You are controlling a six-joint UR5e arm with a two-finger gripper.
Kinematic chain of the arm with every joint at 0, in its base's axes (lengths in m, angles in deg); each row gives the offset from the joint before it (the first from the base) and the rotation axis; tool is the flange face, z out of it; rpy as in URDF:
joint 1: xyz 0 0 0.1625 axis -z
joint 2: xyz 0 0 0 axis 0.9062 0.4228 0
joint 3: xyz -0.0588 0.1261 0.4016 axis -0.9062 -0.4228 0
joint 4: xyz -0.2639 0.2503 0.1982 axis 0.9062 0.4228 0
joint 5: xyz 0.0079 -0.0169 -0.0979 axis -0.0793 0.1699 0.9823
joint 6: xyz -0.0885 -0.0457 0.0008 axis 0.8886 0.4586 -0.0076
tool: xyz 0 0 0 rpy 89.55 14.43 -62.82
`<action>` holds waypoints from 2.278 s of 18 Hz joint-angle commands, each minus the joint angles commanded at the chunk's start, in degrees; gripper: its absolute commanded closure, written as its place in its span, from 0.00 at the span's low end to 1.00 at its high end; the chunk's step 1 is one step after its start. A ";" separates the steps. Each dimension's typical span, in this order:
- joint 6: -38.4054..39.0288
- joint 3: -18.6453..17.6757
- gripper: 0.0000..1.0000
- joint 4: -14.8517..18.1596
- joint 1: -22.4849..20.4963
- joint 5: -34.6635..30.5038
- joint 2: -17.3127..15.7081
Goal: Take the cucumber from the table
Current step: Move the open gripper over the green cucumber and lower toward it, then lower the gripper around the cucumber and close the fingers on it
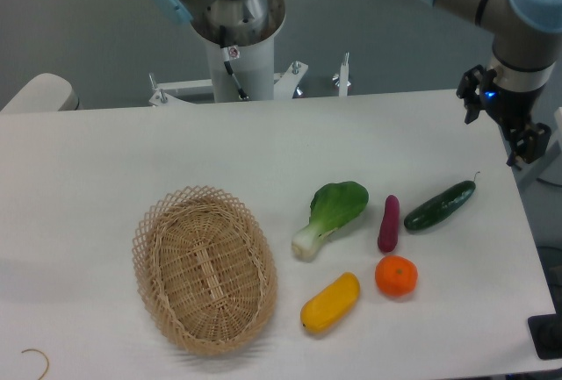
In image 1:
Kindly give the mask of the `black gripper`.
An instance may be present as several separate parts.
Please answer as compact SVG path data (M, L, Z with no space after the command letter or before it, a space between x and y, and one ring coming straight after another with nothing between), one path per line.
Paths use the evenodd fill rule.
M465 71L456 95L464 101L465 123L471 124L485 110L497 123L510 146L507 165L517 162L531 164L544 156L551 138L551 128L534 123L531 113L544 88L531 91L512 91L494 82L497 71L477 65Z

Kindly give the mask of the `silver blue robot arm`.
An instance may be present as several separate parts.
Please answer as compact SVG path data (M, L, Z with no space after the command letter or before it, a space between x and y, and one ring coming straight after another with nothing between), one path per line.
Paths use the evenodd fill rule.
M283 0L153 0L172 22L204 41L217 102L292 98L303 64L276 78L273 40L285 20ZM561 0L422 0L494 36L486 66L467 70L457 95L467 122L485 112L510 146L510 163L532 163L548 149L551 130L531 112L561 53Z

